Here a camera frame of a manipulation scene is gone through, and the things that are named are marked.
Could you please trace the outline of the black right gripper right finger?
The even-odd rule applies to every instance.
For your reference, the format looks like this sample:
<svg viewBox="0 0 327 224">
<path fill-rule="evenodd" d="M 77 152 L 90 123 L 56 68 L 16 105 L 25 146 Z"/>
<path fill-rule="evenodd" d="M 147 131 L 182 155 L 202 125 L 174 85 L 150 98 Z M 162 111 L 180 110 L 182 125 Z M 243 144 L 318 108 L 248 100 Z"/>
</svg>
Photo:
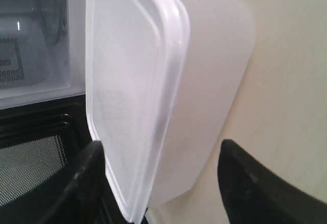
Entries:
<svg viewBox="0 0 327 224">
<path fill-rule="evenodd" d="M 221 143 L 217 178 L 230 223 L 326 223 L 326 203 L 274 174 L 233 140 Z"/>
</svg>

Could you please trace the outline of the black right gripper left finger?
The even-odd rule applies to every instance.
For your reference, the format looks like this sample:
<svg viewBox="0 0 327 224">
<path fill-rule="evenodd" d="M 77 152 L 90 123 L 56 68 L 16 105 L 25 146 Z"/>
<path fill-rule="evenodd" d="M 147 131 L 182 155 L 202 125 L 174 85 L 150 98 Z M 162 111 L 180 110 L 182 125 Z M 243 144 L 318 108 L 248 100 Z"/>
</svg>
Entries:
<svg viewBox="0 0 327 224">
<path fill-rule="evenodd" d="M 38 223 L 127 223 L 105 177 L 100 141 L 88 144 L 42 184 L 45 194 Z"/>
</svg>

